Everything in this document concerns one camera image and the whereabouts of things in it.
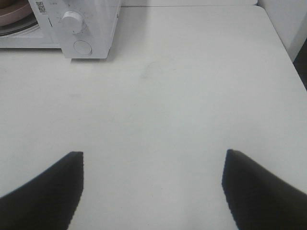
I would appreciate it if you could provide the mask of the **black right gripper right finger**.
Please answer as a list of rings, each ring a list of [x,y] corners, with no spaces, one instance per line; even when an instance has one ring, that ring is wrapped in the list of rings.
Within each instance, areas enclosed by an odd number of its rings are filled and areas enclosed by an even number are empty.
[[[240,230],[307,228],[307,195],[240,151],[226,152],[222,188]]]

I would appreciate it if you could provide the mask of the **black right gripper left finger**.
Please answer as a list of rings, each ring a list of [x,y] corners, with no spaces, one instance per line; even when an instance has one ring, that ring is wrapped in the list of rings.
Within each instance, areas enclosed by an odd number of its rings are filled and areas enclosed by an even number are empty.
[[[66,230],[84,188],[83,152],[70,152],[0,198],[2,230]]]

